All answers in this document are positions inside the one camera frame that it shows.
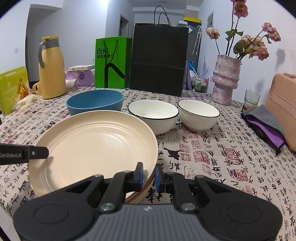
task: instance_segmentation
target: green box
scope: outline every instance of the green box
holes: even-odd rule
[[[129,87],[132,39],[126,36],[96,40],[96,88]]]
[[[29,94],[29,81],[25,66],[0,74],[0,109],[3,115],[13,112],[16,103]]]

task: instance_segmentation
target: tablecloth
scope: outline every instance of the tablecloth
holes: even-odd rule
[[[65,101],[91,89],[94,87],[72,88],[58,98],[39,98],[29,109],[1,117],[1,142],[36,144],[46,130],[70,117]],[[286,146],[276,156],[241,119],[241,103],[233,101],[230,106],[223,106],[211,101],[208,94],[190,91],[184,91],[181,98],[130,89],[119,91],[125,95],[124,112],[131,102],[140,99],[163,100],[174,105],[181,99],[196,99],[218,108],[221,116],[210,130],[193,132],[177,119],[173,129],[157,136],[158,161],[164,172],[178,172],[186,178],[205,175],[272,202],[284,220],[277,240],[296,239],[295,157]],[[0,205],[11,216],[21,204],[35,197],[27,168],[27,164],[0,166]],[[141,203],[168,203],[171,200],[169,194],[158,194],[153,184]]]

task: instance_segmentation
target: pink vase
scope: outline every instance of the pink vase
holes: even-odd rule
[[[231,104],[232,91],[238,87],[241,63],[239,59],[218,55],[213,75],[215,86],[212,101],[222,105]]]

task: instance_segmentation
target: ceiling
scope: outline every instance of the ceiling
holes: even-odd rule
[[[49,9],[42,9],[42,8],[30,8],[29,14],[28,14],[28,21],[27,25],[36,25],[49,15],[51,15],[54,12],[54,10]]]
[[[128,0],[133,7],[156,7],[161,5],[167,9],[186,9],[187,5],[199,7],[203,0]]]
[[[189,6],[193,6],[193,7],[200,7],[200,5],[202,4],[203,0],[188,0],[188,4]]]

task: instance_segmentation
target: green shopping bag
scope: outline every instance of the green shopping bag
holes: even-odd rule
[[[132,39],[125,36],[96,40],[96,88],[129,86]]]

